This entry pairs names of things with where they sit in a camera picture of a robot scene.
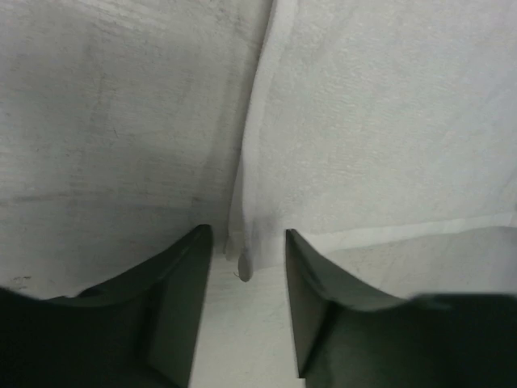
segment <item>dark green plastic piece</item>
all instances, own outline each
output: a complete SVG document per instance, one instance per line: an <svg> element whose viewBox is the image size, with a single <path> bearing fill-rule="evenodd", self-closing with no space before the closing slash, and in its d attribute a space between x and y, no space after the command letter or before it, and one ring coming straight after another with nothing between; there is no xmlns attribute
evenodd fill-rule
<svg viewBox="0 0 517 388"><path fill-rule="evenodd" d="M187 387L211 254L198 226L77 297L0 289L0 388Z"/></svg>
<svg viewBox="0 0 517 388"><path fill-rule="evenodd" d="M517 386L517 298L388 295L286 233L292 331L308 388Z"/></svg>

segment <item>green object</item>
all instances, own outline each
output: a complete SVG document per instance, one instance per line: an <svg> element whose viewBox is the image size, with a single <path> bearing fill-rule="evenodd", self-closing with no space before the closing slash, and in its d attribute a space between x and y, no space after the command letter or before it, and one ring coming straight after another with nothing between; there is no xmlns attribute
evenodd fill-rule
<svg viewBox="0 0 517 388"><path fill-rule="evenodd" d="M77 297L0 289L0 387L186 387L211 254L198 226Z"/></svg>
<svg viewBox="0 0 517 388"><path fill-rule="evenodd" d="M429 293L403 300L286 233L292 333L308 388L515 388L517 298Z"/></svg>

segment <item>white fabric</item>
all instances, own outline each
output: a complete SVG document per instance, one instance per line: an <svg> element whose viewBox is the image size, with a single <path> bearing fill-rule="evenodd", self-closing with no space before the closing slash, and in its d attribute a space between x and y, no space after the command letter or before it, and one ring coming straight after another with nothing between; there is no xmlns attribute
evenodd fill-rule
<svg viewBox="0 0 517 388"><path fill-rule="evenodd" d="M516 63L514 2L277 0L230 226L241 277L281 262L285 228L329 253L515 226Z"/></svg>
<svg viewBox="0 0 517 388"><path fill-rule="evenodd" d="M270 0L0 0L0 285L73 294L226 236Z"/></svg>

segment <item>white surface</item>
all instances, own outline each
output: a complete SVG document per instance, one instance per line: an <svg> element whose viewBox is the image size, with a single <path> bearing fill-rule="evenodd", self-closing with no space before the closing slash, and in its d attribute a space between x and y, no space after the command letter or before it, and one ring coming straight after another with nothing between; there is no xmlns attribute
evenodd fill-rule
<svg viewBox="0 0 517 388"><path fill-rule="evenodd" d="M296 378L283 267L248 283L218 255L208 282L192 370L193 388L303 388Z"/></svg>
<svg viewBox="0 0 517 388"><path fill-rule="evenodd" d="M0 0L0 284L75 293L225 235L268 0Z"/></svg>
<svg viewBox="0 0 517 388"><path fill-rule="evenodd" d="M278 0L233 207L242 277L283 260L285 228L332 251L514 226L516 22L513 2Z"/></svg>

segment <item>white towel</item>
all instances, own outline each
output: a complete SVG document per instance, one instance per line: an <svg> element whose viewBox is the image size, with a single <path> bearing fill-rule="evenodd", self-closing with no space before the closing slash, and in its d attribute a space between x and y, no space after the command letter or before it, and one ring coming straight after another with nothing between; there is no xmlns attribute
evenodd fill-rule
<svg viewBox="0 0 517 388"><path fill-rule="evenodd" d="M74 294L226 236L270 0L0 0L0 285Z"/></svg>
<svg viewBox="0 0 517 388"><path fill-rule="evenodd" d="M515 2L277 0L230 224L241 277L282 261L285 228L330 253L515 226L516 101Z"/></svg>

